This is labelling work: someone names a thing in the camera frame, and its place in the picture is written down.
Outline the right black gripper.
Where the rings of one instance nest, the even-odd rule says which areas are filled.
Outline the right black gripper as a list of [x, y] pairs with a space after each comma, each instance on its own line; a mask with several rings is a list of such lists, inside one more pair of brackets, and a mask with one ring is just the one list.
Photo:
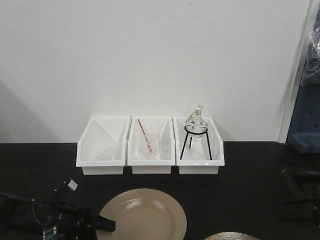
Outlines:
[[286, 168], [281, 175], [296, 200], [274, 205], [273, 215], [288, 222], [320, 220], [320, 171], [317, 169]]

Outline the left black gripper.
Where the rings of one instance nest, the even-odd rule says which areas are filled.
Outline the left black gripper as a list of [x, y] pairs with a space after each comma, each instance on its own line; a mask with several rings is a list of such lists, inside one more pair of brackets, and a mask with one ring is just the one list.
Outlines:
[[89, 208], [54, 198], [41, 201], [6, 192], [0, 194], [0, 232], [41, 236], [43, 240], [90, 240], [94, 230], [114, 232], [116, 222], [91, 216]]

